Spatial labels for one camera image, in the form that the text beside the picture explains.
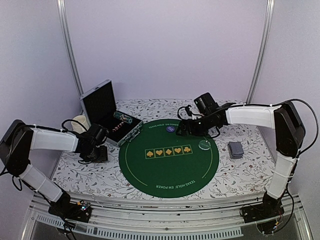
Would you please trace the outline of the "green white dealer button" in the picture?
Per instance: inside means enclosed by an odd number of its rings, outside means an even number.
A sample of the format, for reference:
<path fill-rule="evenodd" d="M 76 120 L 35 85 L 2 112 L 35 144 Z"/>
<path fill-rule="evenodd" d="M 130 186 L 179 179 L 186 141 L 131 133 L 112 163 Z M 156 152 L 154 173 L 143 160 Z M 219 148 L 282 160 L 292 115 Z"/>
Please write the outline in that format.
<path fill-rule="evenodd" d="M 204 151 L 207 151 L 211 148 L 211 143 L 208 141 L 208 140 L 201 140 L 199 143 L 198 143 L 198 147 L 201 149 L 201 150 L 204 150 Z"/>

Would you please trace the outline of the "purple small blind button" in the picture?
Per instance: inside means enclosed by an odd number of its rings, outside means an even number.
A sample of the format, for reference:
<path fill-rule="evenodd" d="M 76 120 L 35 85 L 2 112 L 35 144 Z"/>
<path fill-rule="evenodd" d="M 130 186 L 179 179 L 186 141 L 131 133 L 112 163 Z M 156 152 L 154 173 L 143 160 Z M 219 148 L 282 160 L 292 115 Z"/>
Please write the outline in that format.
<path fill-rule="evenodd" d="M 168 126 L 166 127 L 166 131 L 167 131 L 168 133 L 173 133 L 173 132 L 175 132 L 175 127 L 172 126 L 172 125 L 168 125 Z"/>

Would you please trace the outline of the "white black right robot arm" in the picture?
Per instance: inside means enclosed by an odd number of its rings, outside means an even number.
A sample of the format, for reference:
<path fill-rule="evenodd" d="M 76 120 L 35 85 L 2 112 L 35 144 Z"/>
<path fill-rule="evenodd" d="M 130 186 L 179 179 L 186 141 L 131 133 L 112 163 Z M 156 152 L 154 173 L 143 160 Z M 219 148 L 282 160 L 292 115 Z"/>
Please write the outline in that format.
<path fill-rule="evenodd" d="M 309 150 L 319 136 L 319 121 L 315 119 L 316 132 L 313 141 L 303 147 L 306 128 L 295 106 L 295 102 L 311 106 L 302 99 L 292 98 L 276 104 L 226 102 L 219 105 L 210 93 L 194 100 L 199 110 L 197 118 L 178 117 L 178 136 L 205 137 L 209 129 L 220 130 L 228 125 L 249 125 L 273 132 L 275 167 L 271 182 L 264 193 L 258 213 L 269 218 L 278 210 L 278 205 L 288 190 L 300 156 Z"/>

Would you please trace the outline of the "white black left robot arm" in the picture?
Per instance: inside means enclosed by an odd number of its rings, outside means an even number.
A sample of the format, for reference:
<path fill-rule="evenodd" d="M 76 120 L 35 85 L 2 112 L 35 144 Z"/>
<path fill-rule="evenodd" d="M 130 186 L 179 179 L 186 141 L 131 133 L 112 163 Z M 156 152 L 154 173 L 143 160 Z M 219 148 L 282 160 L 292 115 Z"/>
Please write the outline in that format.
<path fill-rule="evenodd" d="M 43 195 L 63 217 L 70 217 L 75 211 L 70 195 L 32 165 L 30 152 L 48 150 L 75 153 L 84 162 L 103 162 L 107 159 L 104 143 L 108 135 L 105 127 L 95 123 L 88 130 L 78 133 L 65 127 L 55 129 L 25 124 L 16 119 L 0 141 L 0 159 L 4 165 L 0 174 L 10 174 L 20 179 Z"/>

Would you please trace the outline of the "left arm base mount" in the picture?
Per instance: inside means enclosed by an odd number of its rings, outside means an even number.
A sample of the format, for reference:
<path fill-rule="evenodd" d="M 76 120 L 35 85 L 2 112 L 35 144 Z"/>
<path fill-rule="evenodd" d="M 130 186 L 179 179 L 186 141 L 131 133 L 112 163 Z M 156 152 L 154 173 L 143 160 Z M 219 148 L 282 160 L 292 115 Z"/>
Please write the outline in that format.
<path fill-rule="evenodd" d="M 72 203 L 67 200 L 65 202 L 52 202 L 48 213 L 62 217 L 63 219 L 88 223 L 91 217 L 92 208 L 91 203 L 88 201 L 80 200 L 77 203 Z"/>

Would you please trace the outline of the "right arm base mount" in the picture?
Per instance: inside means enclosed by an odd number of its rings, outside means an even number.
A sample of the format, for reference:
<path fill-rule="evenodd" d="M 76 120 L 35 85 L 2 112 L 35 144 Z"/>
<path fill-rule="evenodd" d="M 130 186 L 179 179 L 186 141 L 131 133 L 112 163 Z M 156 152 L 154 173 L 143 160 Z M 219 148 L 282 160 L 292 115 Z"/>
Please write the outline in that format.
<path fill-rule="evenodd" d="M 239 210 L 245 223 L 258 222 L 257 230 L 263 235 L 272 235 L 280 225 L 285 213 L 281 201 L 266 201 L 259 204 L 246 204 Z"/>

